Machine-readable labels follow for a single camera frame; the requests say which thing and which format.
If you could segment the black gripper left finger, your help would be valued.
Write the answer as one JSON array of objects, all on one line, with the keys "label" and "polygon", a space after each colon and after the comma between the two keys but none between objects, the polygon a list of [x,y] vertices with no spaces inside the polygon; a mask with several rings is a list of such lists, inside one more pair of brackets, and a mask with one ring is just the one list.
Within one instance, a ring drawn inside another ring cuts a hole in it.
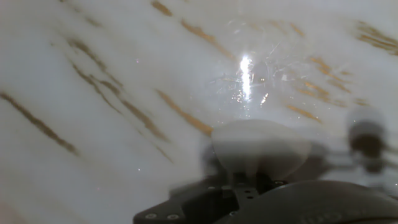
[{"label": "black gripper left finger", "polygon": [[226,223],[259,194],[242,174],[231,182],[214,177],[178,189],[158,205],[135,214],[133,224]]}]

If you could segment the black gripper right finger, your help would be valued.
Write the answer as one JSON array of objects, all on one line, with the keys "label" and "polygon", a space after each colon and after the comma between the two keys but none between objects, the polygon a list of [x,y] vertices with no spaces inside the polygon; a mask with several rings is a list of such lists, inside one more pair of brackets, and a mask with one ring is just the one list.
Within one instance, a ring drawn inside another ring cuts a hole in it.
[{"label": "black gripper right finger", "polygon": [[272,180],[266,174],[256,174],[256,190],[259,194],[266,193],[272,189],[276,189],[286,184],[287,182],[285,180]]}]

